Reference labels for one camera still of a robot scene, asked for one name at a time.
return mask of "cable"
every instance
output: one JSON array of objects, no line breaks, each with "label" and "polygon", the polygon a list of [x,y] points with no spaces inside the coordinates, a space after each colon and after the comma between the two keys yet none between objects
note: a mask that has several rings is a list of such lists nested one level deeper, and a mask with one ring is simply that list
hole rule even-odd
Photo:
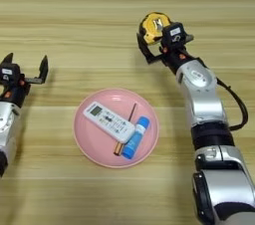
[{"label": "cable", "polygon": [[228,93],[231,94],[231,96],[234,98],[234,100],[236,101],[236,103],[239,105],[241,112],[242,112],[242,122],[236,125],[231,125],[229,126],[229,129],[231,131],[234,130],[238,130],[240,128],[242,128],[247,122],[248,122],[248,110],[246,108],[246,106],[244,105],[243,101],[237,96],[237,94],[231,90],[230,86],[226,86],[220,79],[217,78],[217,84],[221,87],[223,87],[226,91],[228,91]]}]

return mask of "wood grain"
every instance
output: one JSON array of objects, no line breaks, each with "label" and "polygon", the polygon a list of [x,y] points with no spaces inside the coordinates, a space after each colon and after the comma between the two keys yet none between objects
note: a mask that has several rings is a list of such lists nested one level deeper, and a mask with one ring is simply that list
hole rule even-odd
[{"label": "wood grain", "polygon": [[[47,54],[45,86],[23,110],[15,162],[0,181],[0,224],[190,225],[195,219],[193,148],[183,100],[163,65],[148,66],[135,39],[139,21],[161,11],[195,36],[188,51],[243,98],[249,124],[235,132],[255,179],[255,0],[0,0],[0,52],[27,76]],[[160,138],[142,164],[98,167],[76,147],[73,119],[83,98],[104,88],[137,92],[154,107]],[[219,94],[230,123],[235,102]]]}]

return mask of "white remote control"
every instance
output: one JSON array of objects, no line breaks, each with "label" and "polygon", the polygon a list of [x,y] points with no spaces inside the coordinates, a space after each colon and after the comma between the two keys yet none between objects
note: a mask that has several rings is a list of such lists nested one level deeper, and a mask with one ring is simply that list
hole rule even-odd
[{"label": "white remote control", "polygon": [[134,125],[98,102],[84,109],[84,116],[120,143],[126,143],[134,133]]}]

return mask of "blue glue stick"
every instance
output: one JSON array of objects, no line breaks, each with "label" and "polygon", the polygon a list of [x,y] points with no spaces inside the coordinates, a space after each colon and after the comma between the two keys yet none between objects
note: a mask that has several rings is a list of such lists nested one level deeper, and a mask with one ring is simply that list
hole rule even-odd
[{"label": "blue glue stick", "polygon": [[124,147],[124,150],[123,150],[124,157],[128,159],[132,159],[146,129],[148,128],[148,125],[149,125],[149,119],[147,117],[142,116],[139,118],[135,126],[134,134],[132,135],[132,137],[129,139],[129,141]]}]

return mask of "pink plate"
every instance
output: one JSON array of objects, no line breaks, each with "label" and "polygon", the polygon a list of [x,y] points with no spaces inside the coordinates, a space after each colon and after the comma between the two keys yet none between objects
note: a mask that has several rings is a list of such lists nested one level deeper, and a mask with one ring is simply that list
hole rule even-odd
[{"label": "pink plate", "polygon": [[[140,116],[149,118],[149,127],[133,159],[115,156],[114,150],[117,145],[115,139],[84,117],[83,110],[94,101],[126,119],[136,103],[131,122],[136,123]],[[106,167],[124,168],[140,163],[152,152],[158,138],[158,122],[152,107],[139,95],[122,89],[102,90],[80,104],[75,116],[74,133],[78,147],[90,160]]]}]

